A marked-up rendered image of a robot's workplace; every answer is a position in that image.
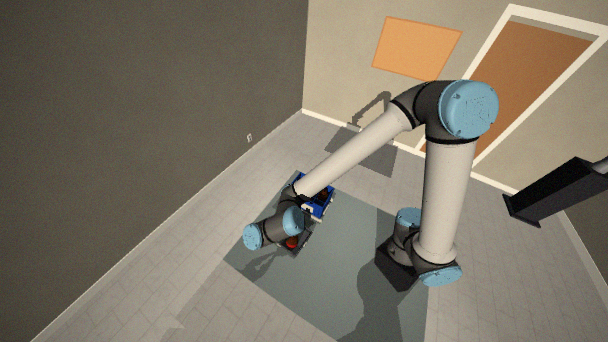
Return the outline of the brown bottle with red label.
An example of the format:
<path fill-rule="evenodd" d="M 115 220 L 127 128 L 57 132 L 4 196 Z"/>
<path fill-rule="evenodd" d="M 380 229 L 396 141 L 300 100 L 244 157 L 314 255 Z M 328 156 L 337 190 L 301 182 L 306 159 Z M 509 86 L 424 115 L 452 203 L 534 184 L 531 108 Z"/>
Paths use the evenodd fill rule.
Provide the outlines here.
<path fill-rule="evenodd" d="M 298 235 L 291 236 L 287 241 L 287 246 L 289 248 L 295 248 L 298 245 Z"/>

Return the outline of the blue divided crate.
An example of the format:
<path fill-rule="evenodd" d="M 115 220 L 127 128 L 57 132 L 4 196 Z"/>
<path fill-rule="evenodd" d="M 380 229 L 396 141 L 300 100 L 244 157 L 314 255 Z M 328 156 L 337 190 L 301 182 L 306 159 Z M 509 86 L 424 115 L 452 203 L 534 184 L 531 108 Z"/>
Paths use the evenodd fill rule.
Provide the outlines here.
<path fill-rule="evenodd" d="M 298 181 L 304 175 L 305 175 L 304 173 L 300 172 L 298 174 L 298 176 L 293 180 L 292 183 L 296 182 L 296 180 Z M 318 198 L 318 194 L 322 191 L 321 190 L 316 195 L 316 197 L 311 197 L 312 201 L 308 200 L 303 205 L 301 205 L 301 209 L 304 210 L 304 211 L 306 211 L 306 212 L 308 212 L 308 213 L 310 213 L 310 214 L 312 214 L 312 215 L 314 215 L 315 217 L 317 217 L 317 218 L 320 219 L 322 210 L 323 210 L 324 206 L 326 206 L 325 204 L 327 204 L 327 201 L 329 201 L 328 199 L 330 199 L 329 197 L 331 197 L 330 195 L 332 194 L 332 192 L 334 190 L 334 188 L 331 187 L 331 186 L 329 186 L 329 185 L 326 188 L 324 188 L 324 189 L 327 191 L 327 194 L 328 194 L 328 198 L 327 198 L 326 202 L 323 202 L 323 201 L 317 199 Z"/>

